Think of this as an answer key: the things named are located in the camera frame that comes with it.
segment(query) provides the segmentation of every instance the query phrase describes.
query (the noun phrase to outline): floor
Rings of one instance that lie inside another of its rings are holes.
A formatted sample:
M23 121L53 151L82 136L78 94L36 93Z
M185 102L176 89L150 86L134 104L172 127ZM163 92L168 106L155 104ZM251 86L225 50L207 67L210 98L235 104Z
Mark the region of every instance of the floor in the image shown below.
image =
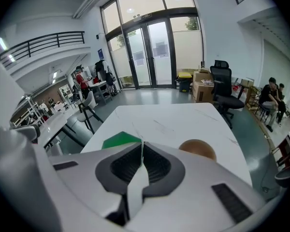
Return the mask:
M125 90L109 100L106 105L100 103L95 112L102 120L120 105L141 105L141 104L175 104L193 103L191 94L181 93L176 89L139 89ZM279 187L275 183L274 176L277 173L275 159L270 154L270 147L262 130L252 118L250 112L244 108L234 113L233 133L243 151L247 161L253 188L266 200L270 200L279 193ZM96 119L91 118L90 123L96 131L101 125ZM76 131L79 140L86 144L92 133L84 123L77 121L76 116L68 119L68 125ZM82 148L64 134L60 134L60 146L64 154L79 153Z

